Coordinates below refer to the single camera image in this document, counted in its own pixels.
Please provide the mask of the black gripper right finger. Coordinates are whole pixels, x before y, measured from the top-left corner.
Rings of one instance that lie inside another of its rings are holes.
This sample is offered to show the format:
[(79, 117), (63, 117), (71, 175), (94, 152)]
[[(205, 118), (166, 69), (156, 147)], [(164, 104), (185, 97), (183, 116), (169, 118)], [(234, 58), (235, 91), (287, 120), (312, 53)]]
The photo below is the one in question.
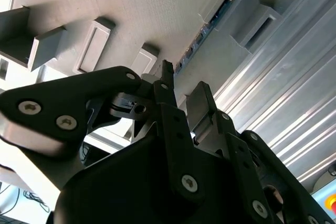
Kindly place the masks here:
[(207, 83), (198, 83), (186, 107), (206, 191), (219, 210), (212, 223), (332, 223), (257, 133), (236, 131)]

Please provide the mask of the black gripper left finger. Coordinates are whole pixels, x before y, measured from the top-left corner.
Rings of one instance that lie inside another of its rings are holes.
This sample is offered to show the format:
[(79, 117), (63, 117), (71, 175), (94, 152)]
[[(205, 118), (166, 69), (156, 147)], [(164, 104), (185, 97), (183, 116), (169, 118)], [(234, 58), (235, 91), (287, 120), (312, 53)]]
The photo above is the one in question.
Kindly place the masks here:
[(1, 167), (47, 201), (57, 201), (80, 171), (79, 150), (93, 131), (132, 119), (135, 142), (164, 145), (167, 174), (178, 201), (197, 201), (194, 145), (177, 108), (174, 70), (148, 82), (118, 66), (11, 89), (1, 94)]

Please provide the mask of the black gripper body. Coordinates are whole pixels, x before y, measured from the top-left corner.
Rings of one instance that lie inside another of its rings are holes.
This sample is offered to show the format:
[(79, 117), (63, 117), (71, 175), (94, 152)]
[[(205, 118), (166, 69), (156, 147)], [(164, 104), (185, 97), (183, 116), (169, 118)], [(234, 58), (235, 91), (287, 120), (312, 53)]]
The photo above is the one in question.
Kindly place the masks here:
[(198, 148), (194, 155), (200, 205), (178, 201), (164, 145), (147, 138), (77, 173), (58, 197), (54, 223), (250, 223), (228, 162)]

